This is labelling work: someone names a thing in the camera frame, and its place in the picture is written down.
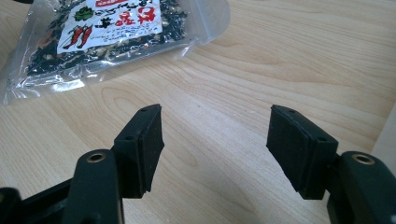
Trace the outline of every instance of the wood grain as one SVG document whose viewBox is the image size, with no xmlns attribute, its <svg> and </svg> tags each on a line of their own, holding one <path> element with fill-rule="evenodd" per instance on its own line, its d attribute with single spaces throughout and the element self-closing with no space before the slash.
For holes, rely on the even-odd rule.
<svg viewBox="0 0 396 224">
<path fill-rule="evenodd" d="M 339 142 L 371 152 L 396 101 L 394 1 L 229 0 L 212 43 L 107 70 L 109 81 L 0 106 L 0 186 L 23 198 L 110 148 L 137 109 L 163 106 L 165 149 L 152 192 L 127 223 L 329 223 L 265 147 L 270 107 L 292 107 Z M 28 6 L 0 2 L 0 65 Z"/>
</svg>

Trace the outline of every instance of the snack bag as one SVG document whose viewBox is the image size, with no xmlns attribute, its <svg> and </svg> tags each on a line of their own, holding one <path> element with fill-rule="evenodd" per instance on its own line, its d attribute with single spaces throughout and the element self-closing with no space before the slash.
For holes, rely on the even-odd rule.
<svg viewBox="0 0 396 224">
<path fill-rule="evenodd" d="M 1 73 L 4 103 L 98 82 L 104 69 L 169 49 L 184 53 L 229 20 L 226 0 L 35 0 Z"/>
</svg>

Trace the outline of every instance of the red chili pepper illustration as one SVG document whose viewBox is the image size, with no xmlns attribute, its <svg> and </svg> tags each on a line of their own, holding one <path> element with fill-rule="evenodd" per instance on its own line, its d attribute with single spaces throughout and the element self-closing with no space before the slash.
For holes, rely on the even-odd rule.
<svg viewBox="0 0 396 224">
<path fill-rule="evenodd" d="M 139 18 L 140 24 L 142 24 L 143 21 L 154 21 L 154 7 L 141 7 L 137 11 L 139 12 L 137 17 Z"/>
<path fill-rule="evenodd" d="M 77 48 L 81 49 L 85 43 L 87 43 L 88 37 L 90 36 L 92 32 L 92 26 L 88 27 L 86 25 L 84 26 L 76 26 L 73 30 L 69 32 L 69 34 L 73 33 L 72 35 L 72 40 L 70 41 L 70 44 L 64 46 L 64 49 L 69 49 L 73 45 L 75 45 L 78 42 L 79 37 L 82 35 L 82 42 L 80 45 L 77 46 Z"/>
<path fill-rule="evenodd" d="M 81 49 L 85 45 L 85 43 L 87 43 L 88 37 L 90 37 L 91 33 L 92 33 L 92 26 L 88 27 L 84 31 L 84 36 L 82 37 L 82 42 L 80 45 L 77 46 L 78 49 Z"/>
</svg>

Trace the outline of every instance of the bolt hole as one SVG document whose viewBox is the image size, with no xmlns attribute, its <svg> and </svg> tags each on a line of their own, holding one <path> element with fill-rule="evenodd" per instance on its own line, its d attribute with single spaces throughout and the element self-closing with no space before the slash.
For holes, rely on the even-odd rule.
<svg viewBox="0 0 396 224">
<path fill-rule="evenodd" d="M 358 162 L 360 162 L 362 164 L 365 164 L 365 165 L 373 165 L 375 163 L 375 161 L 373 159 L 371 159 L 370 157 L 364 156 L 364 155 L 361 155 L 361 154 L 353 154 L 352 158 L 355 161 L 358 161 Z"/>
<path fill-rule="evenodd" d="M 104 160 L 105 158 L 106 158 L 106 155 L 105 155 L 104 153 L 95 153 L 95 154 L 92 154 L 92 155 L 87 159 L 87 162 L 91 162 L 91 163 L 93 163 L 93 162 L 99 162 L 99 161 Z"/>
</svg>

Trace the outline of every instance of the black plastic bracket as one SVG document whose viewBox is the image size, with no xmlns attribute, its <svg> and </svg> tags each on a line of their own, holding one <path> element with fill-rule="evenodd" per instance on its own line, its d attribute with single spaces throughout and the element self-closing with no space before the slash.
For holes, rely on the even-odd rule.
<svg viewBox="0 0 396 224">
<path fill-rule="evenodd" d="M 330 192 L 332 224 L 396 223 L 396 178 L 371 155 L 336 154 L 338 143 L 299 112 L 273 105 L 267 147 L 304 199 Z"/>
<path fill-rule="evenodd" d="M 0 224 L 123 223 L 122 198 L 151 190 L 163 147 L 161 106 L 144 107 L 111 150 L 81 156 L 72 179 L 25 200 L 16 189 L 0 189 Z"/>
</svg>

